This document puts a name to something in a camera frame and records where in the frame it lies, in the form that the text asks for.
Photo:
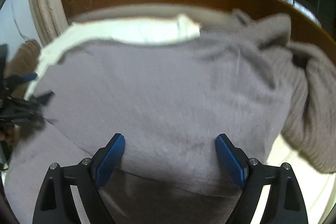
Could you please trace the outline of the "brown fleece blanket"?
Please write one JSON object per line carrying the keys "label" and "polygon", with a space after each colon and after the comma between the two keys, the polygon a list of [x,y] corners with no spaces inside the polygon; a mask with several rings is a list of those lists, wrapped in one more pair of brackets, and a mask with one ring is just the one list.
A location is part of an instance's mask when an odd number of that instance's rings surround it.
{"label": "brown fleece blanket", "polygon": [[1,44],[1,100],[6,91],[2,88],[3,79],[11,75],[25,76],[33,73],[38,63],[41,51],[40,44],[35,39],[29,39],[19,46],[11,61],[7,61],[7,44]]}

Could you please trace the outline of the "cream yellow bed sheet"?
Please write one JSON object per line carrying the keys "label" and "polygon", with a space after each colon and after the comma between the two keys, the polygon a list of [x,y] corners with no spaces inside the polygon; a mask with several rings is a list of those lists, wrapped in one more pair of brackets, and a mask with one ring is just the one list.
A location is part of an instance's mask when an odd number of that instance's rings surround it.
{"label": "cream yellow bed sheet", "polygon": [[[29,92],[35,93],[39,80],[49,67],[61,64],[68,52],[79,49],[90,42],[116,42],[146,47],[172,46],[193,41],[206,33],[247,39],[236,32],[237,26],[238,21],[233,18],[232,14],[226,16],[222,24],[207,27],[193,22],[184,15],[158,20],[140,18],[75,23],[42,50],[37,69],[39,79],[31,85]],[[280,131],[267,159],[262,162],[279,164],[283,160],[288,160],[294,165],[295,175],[299,180],[307,206],[309,222],[319,223],[335,201],[333,188],[335,172],[321,173],[316,170],[286,142]]]}

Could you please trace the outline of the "grey-mauve thin knit sweater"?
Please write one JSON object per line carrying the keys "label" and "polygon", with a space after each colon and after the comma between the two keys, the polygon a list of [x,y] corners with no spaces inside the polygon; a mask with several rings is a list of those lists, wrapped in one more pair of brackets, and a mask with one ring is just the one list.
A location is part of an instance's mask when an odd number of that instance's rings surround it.
{"label": "grey-mauve thin knit sweater", "polygon": [[259,46],[209,33],[172,46],[84,44],[47,69],[35,94],[49,90],[44,122],[22,130],[6,176],[21,223],[32,222],[51,163],[77,164],[117,132],[125,152],[100,190],[117,223],[224,223],[240,191],[215,138],[265,161],[292,95]]}

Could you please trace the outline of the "taupe ribbed knit sweater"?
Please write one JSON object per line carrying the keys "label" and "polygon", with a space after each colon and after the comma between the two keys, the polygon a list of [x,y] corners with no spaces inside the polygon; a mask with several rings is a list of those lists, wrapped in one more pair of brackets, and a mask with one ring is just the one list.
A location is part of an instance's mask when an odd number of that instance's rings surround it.
{"label": "taupe ribbed knit sweater", "polygon": [[317,46],[290,38],[291,18],[276,14],[253,20],[231,12],[236,32],[266,56],[292,88],[289,114],[281,133],[321,173],[335,172],[335,65]]}

